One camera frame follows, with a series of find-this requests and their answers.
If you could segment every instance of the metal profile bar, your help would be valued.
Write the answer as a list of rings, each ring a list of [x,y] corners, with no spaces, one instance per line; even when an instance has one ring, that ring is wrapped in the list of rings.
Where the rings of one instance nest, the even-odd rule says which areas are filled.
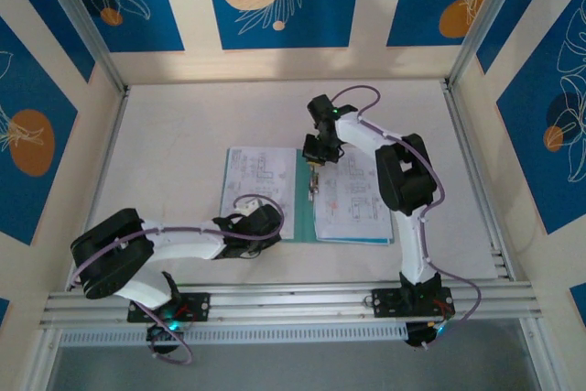
[[[102,67],[110,83],[120,92],[125,91],[125,84],[120,72],[115,67],[110,52],[103,41],[98,28],[81,0],[58,0],[70,22],[75,27],[81,41],[92,54],[93,59]]]
[[[225,345],[295,342],[404,341],[407,326],[402,322],[350,324],[250,326],[197,326],[183,334],[189,345]],[[144,329],[67,330],[62,347],[144,346]]]
[[[49,380],[55,359],[57,347],[60,344],[61,330],[48,329],[37,331],[35,341],[29,350],[31,357],[25,366],[24,380],[21,391],[45,391],[49,386]]]
[[[532,291],[530,281],[503,281],[497,279],[474,279],[474,283],[479,288],[526,288]],[[442,285],[446,288],[470,288],[466,283],[454,281],[452,279],[442,280]],[[298,283],[298,284],[180,284],[179,288],[183,292],[197,293],[208,292],[214,295],[259,295],[259,294],[276,294],[276,295],[297,295],[301,292],[321,294],[321,292],[356,292],[370,291],[373,288],[400,288],[398,281],[377,281],[377,282],[348,282],[348,283]],[[51,292],[49,293],[49,304],[56,299],[80,299],[87,301],[83,296],[80,288],[75,288],[72,292]],[[125,301],[118,297],[109,297],[107,299],[98,299],[93,302],[101,301]]]
[[[454,87],[460,80],[466,67],[476,54],[476,51],[482,44],[488,30],[493,25],[505,0],[484,0],[480,11],[470,26],[468,34],[461,44],[458,57],[451,67],[448,75],[448,84]]]
[[[530,283],[479,281],[484,300],[475,319],[540,317],[541,312]],[[452,288],[456,319],[475,301],[475,291],[464,283],[447,282]],[[208,291],[212,294],[208,323],[201,325],[310,324],[380,321],[372,307],[365,304],[373,288],[397,287],[398,283],[361,283],[293,286],[201,286],[183,291]],[[91,301],[81,293],[56,293],[49,296],[41,320],[42,328],[91,328],[130,326],[126,323],[128,301],[107,298]],[[425,318],[393,321],[428,320]]]
[[[118,106],[118,111],[116,112],[116,118],[114,119],[114,123],[112,126],[112,130],[110,131],[110,137],[108,138],[108,147],[103,155],[102,165],[100,167],[100,175],[98,176],[98,181],[95,186],[95,191],[93,192],[92,197],[92,205],[90,206],[90,210],[88,211],[88,215],[85,219],[85,223],[83,225],[83,231],[81,233],[85,233],[93,222],[93,217],[95,216],[96,209],[98,207],[98,203],[102,196],[103,191],[103,184],[106,180],[106,176],[108,174],[108,168],[110,168],[110,162],[112,161],[112,154],[114,152],[114,148],[116,146],[116,141],[118,140],[118,135],[120,133],[120,127],[122,126],[122,121],[124,120],[126,106],[128,105],[128,94],[130,93],[130,88],[125,89],[125,94],[120,101],[120,105]]]
[[[551,391],[570,389],[565,368],[552,350],[543,319],[521,319],[519,322],[541,388]]]
[[[464,163],[468,169],[468,174],[472,182],[472,187],[476,194],[476,200],[479,203],[483,218],[486,221],[486,227],[495,246],[504,260],[505,268],[509,277],[518,280],[521,276],[521,270],[517,267],[509,255],[505,238],[505,233],[500,226],[499,217],[494,209],[494,197],[488,186],[487,179],[483,176],[482,161],[477,153],[480,151],[476,135],[466,123],[464,111],[461,108],[460,95],[458,88],[448,88],[443,83],[444,97],[450,112],[450,118],[453,122],[456,137],[460,143],[460,149],[464,157]]]

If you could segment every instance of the beige wall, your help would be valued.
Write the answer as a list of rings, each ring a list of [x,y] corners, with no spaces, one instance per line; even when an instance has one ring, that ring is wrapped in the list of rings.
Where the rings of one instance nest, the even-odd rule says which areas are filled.
[[[185,52],[113,58],[129,84],[206,80],[351,79],[445,76],[458,46],[386,47],[398,0],[356,0],[347,49],[223,51],[212,0],[169,0]]]
[[[10,308],[0,329],[0,389],[16,389],[47,294],[61,289],[92,200],[118,98],[99,69],[77,72],[27,0],[0,0],[0,16],[78,110],[33,244],[0,233],[0,297]]]
[[[546,235],[496,108],[496,100],[569,1],[534,0],[486,76],[474,62],[466,72],[460,92],[482,148],[514,256],[533,282],[554,343],[574,389],[579,390],[586,383],[586,329],[569,289],[586,281],[586,217]]]

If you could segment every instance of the white table surface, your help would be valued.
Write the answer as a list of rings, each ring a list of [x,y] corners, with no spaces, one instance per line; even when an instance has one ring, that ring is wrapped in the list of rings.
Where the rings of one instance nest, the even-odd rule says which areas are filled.
[[[429,214],[434,262],[460,276],[494,278],[490,239],[476,205],[438,81],[368,81],[383,94],[368,119],[396,133],[419,133],[447,191]],[[125,207],[142,218],[197,224],[220,210],[226,150],[297,147],[313,133],[309,100],[355,81],[280,81],[135,86],[94,223]],[[360,108],[373,95],[340,103]],[[303,283],[398,279],[400,237],[389,246],[279,243],[254,260],[168,260],[157,268],[179,283]]]

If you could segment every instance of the robotic arm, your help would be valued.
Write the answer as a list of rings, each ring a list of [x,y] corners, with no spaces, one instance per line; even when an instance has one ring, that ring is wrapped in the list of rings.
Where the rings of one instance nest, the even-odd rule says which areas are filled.
[[[423,253],[419,221],[423,209],[433,202],[433,191],[437,188],[427,169],[404,147],[361,124],[357,109],[351,105],[336,108],[326,95],[321,95],[311,100],[308,109],[319,134],[306,135],[303,157],[313,165],[337,163],[342,156],[342,145],[348,143],[375,160],[381,197],[396,213],[403,252],[401,274],[413,285],[432,279],[435,271]],[[402,138],[429,162],[419,135],[403,137],[368,124],[391,137]]]
[[[421,237],[422,212],[433,202],[437,188],[421,161],[423,158],[429,167],[421,137],[386,132],[362,120],[351,105],[334,107],[326,95],[311,100],[308,109],[318,134],[306,136],[304,158],[312,165],[336,163],[343,154],[342,145],[360,148],[376,161],[381,198],[396,213],[403,251],[401,288],[375,289],[374,315],[393,318],[442,314],[444,320],[449,319],[454,313],[448,305],[450,290],[442,287],[440,274],[429,264]],[[197,294],[179,293],[170,274],[151,266],[159,260],[185,257],[253,258],[277,243],[284,222],[278,205],[263,204],[261,199],[267,199],[264,196],[246,195],[239,200],[242,198],[247,201],[235,204],[233,214],[190,227],[143,221],[136,210],[121,210],[73,242],[71,252],[78,266],[73,279],[79,277],[88,299],[118,295],[134,301],[145,312],[138,321],[154,320],[162,329],[165,324],[161,322],[171,317],[192,321],[189,310]],[[423,327],[420,323],[408,324],[407,328],[407,342],[413,345],[430,342],[437,334],[437,329],[427,323]],[[147,335],[151,330],[162,331],[154,326]]]
[[[430,174],[429,156],[421,136],[387,132],[362,119],[351,105],[334,107],[326,95],[311,100],[308,110],[318,134],[306,135],[303,157],[312,165],[336,163],[343,154],[343,144],[358,147],[376,161],[381,198],[396,215],[403,254],[401,288],[375,289],[374,315],[432,317],[441,310],[444,320],[451,318],[455,310],[450,290],[441,285],[440,273],[432,267],[421,236],[423,213],[433,202],[438,187]],[[407,342],[415,346],[433,341],[438,330],[421,328],[420,324],[408,324],[407,329]]]
[[[175,258],[218,260],[260,254],[280,241],[284,220],[280,208],[262,204],[260,198],[264,196],[236,204],[233,214],[198,226],[143,221],[136,210],[121,210],[73,242],[71,253],[78,267],[73,278],[81,279],[88,299],[118,295],[152,310],[175,313],[181,307],[173,300],[175,284],[169,274],[151,265]]]

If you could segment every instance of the purple cable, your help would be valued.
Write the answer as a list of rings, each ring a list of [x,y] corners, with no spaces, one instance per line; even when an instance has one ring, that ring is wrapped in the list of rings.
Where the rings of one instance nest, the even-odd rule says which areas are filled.
[[[460,281],[462,283],[466,283],[469,286],[471,286],[472,288],[474,288],[474,290],[476,290],[476,302],[474,303],[474,305],[470,308],[470,310],[468,310],[464,316],[462,316],[460,322],[465,322],[466,320],[468,320],[471,315],[478,309],[478,307],[480,306],[481,301],[483,300],[483,293],[481,292],[480,288],[470,279],[464,278],[464,277],[460,277],[458,275],[454,275],[450,272],[447,272],[443,269],[440,269],[439,267],[437,267],[436,265],[433,264],[433,262],[431,261],[431,258],[429,257],[429,250],[428,250],[428,242],[427,242],[427,237],[425,234],[425,216],[427,215],[427,213],[432,210],[433,208],[439,206],[440,204],[442,204],[445,200],[446,200],[446,191],[443,188],[443,185],[441,184],[441,180],[440,177],[438,176],[438,174],[436,173],[436,171],[433,169],[433,167],[431,166],[431,164],[415,149],[413,148],[411,145],[409,145],[407,142],[405,142],[403,139],[399,139],[397,137],[391,136],[387,133],[385,133],[383,130],[381,130],[380,128],[378,128],[375,125],[370,124],[367,121],[364,121],[364,119],[362,118],[362,114],[367,111],[368,109],[374,107],[375,105],[378,104],[378,102],[381,100],[381,93],[373,86],[369,86],[366,84],[358,84],[352,87],[348,87],[347,89],[344,89],[338,93],[336,93],[336,95],[331,99],[332,101],[334,101],[335,99],[337,99],[339,96],[343,95],[344,93],[347,93],[349,91],[352,91],[354,89],[368,89],[370,91],[373,91],[374,93],[376,93],[376,99],[366,105],[363,109],[360,110],[360,112],[358,112],[358,115],[356,115],[356,117],[358,118],[358,121],[360,122],[360,124],[364,125],[365,127],[373,130],[374,132],[376,132],[378,135],[398,143],[400,146],[406,148],[409,152],[411,152],[413,154],[413,156],[415,156],[422,164],[423,166],[429,171],[429,174],[431,175],[431,177],[435,180],[435,182],[438,184],[438,190],[439,190],[439,198],[432,202],[429,206],[427,206],[422,212],[421,212],[421,216],[419,217],[419,222],[420,222],[420,231],[421,231],[421,247],[423,250],[423,256],[426,259],[429,267],[431,267],[432,269],[434,269],[435,271],[441,273],[442,275],[445,275],[446,277],[450,277],[452,279],[455,279],[457,281]]]
[[[157,325],[162,327],[164,331],[166,331],[168,334],[170,334],[173,337],[173,339],[175,339],[175,341],[179,342],[183,346],[183,348],[185,348],[185,350],[187,350],[187,359],[185,359],[183,361],[178,361],[177,359],[171,359],[170,357],[161,356],[159,353],[155,353],[155,349],[153,348],[154,344],[151,344],[149,346],[149,348],[153,354],[153,357],[155,357],[155,359],[158,359],[159,361],[163,361],[163,362],[166,362],[168,364],[173,364],[173,365],[189,365],[189,364],[191,364],[191,362],[193,362],[193,352],[191,351],[191,348],[185,343],[185,341],[183,341],[183,339],[175,331],[171,330],[169,328],[169,326],[162,319],[160,319],[155,313],[153,313],[153,311],[151,309],[149,309],[147,306],[145,306],[144,304],[141,304],[140,302],[135,302],[135,304],[140,309],[142,309],[142,311],[144,311],[151,320],[153,320]]]
[[[162,229],[150,228],[150,229],[146,229],[143,231],[137,231],[135,233],[131,233],[131,234],[126,235],[122,238],[118,238],[118,239],[114,240],[109,245],[103,247],[98,252],[96,252],[95,254],[90,256],[83,263],[81,263],[80,266],[77,268],[77,270],[75,272],[73,272],[73,275],[71,275],[71,282],[70,282],[70,287],[68,290],[71,290],[71,287],[75,286],[76,284],[77,285],[80,284],[80,283],[77,283],[76,279],[80,276],[80,274],[88,266],[90,266],[92,263],[94,263],[101,256],[112,251],[113,249],[115,249],[116,247],[121,245],[122,243],[129,242],[130,240],[134,240],[135,238],[142,237],[144,235],[161,234],[161,233],[200,233],[200,234],[222,235],[224,237],[240,238],[240,239],[244,239],[244,240],[266,240],[266,239],[272,238],[275,235],[277,235],[278,233],[280,233],[281,229],[283,228],[283,224],[285,223],[285,213],[283,212],[283,209],[279,206],[279,204],[276,203],[271,198],[269,198],[267,196],[263,196],[261,194],[244,194],[240,197],[237,197],[234,200],[233,207],[235,208],[236,203],[239,200],[247,198],[247,197],[251,197],[251,198],[255,198],[255,199],[264,199],[264,200],[268,201],[269,203],[271,203],[272,205],[274,205],[275,208],[277,208],[277,211],[281,216],[281,221],[279,222],[278,227],[275,228],[275,231],[273,231],[269,234],[265,234],[265,235],[246,235],[246,234],[229,233],[229,232],[225,232],[225,231],[217,231],[217,230],[212,230],[212,229],[201,229],[201,228],[198,228],[195,226],[169,226],[167,228],[162,228]],[[171,330],[164,321],[160,320],[157,317],[157,315],[155,315],[155,313],[153,313],[147,306],[145,306],[144,304],[141,304],[139,302],[136,302],[136,301],[135,301],[135,304],[138,307],[140,307],[154,322],[156,322],[158,325],[160,325],[163,328],[163,330],[165,330],[167,333],[169,333],[175,340],[179,341],[181,343],[181,345],[183,345],[189,353],[189,359],[187,361],[177,361],[177,360],[170,359],[170,358],[167,358],[164,356],[160,356],[157,353],[155,353],[156,358],[160,359],[162,361],[165,361],[169,364],[175,364],[175,365],[190,364],[192,361],[192,358],[193,358],[190,347],[173,330]]]

